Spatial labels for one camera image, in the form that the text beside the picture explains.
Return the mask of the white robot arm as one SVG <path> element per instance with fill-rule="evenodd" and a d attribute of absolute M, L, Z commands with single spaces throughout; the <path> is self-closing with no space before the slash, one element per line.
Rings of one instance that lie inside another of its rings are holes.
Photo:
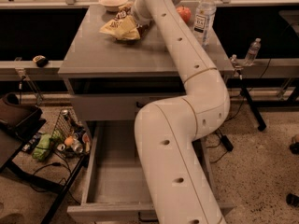
<path fill-rule="evenodd" d="M 160 224 L 226 224 L 192 142 L 225 121 L 230 98 L 216 65 L 172 0 L 141 0 L 175 63 L 186 94 L 145 105 L 135 117 L 135 142 Z"/>

